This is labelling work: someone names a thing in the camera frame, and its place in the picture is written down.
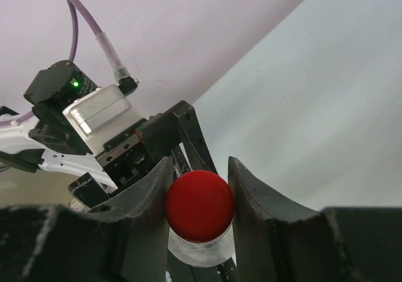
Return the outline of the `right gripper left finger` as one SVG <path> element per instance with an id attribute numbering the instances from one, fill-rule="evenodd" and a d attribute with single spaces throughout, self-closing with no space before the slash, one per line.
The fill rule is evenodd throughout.
<path id="1" fill-rule="evenodd" d="M 63 205 L 1 208 L 2 281 L 164 281 L 165 195 L 173 162 L 90 212 Z"/>

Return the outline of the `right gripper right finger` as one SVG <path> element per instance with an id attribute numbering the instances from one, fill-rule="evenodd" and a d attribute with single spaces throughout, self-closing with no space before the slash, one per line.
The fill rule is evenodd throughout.
<path id="1" fill-rule="evenodd" d="M 240 281 L 400 281 L 399 207 L 302 206 L 228 161 Z"/>

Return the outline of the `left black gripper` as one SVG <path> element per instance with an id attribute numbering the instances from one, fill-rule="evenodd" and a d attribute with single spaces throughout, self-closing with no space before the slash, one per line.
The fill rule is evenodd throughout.
<path id="1" fill-rule="evenodd" d="M 188 161 L 179 147 L 183 144 Z M 178 172 L 205 170 L 217 174 L 193 106 L 181 101 L 162 114 L 139 122 L 103 145 L 95 157 L 116 185 L 108 192 L 93 173 L 85 173 L 68 186 L 72 197 L 91 209 L 144 178 L 157 163 L 172 156 Z"/>

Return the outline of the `red cap water bottle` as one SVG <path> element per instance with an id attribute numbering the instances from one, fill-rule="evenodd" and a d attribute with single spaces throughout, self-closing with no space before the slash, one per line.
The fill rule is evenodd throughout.
<path id="1" fill-rule="evenodd" d="M 178 177 L 165 199 L 169 252 L 198 268 L 228 261 L 235 253 L 234 211 L 232 190 L 218 174 L 195 170 Z"/>

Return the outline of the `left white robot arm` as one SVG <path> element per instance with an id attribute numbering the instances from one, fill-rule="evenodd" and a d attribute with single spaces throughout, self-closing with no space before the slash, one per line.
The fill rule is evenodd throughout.
<path id="1" fill-rule="evenodd" d="M 68 190 L 87 209 L 140 181 L 166 156 L 175 176 L 215 171 L 194 107 L 180 101 L 146 118 L 128 101 L 137 87 L 132 77 L 99 87 L 70 60 L 39 71 L 24 93 L 30 113 L 1 108 L 1 163 L 76 176 Z"/>

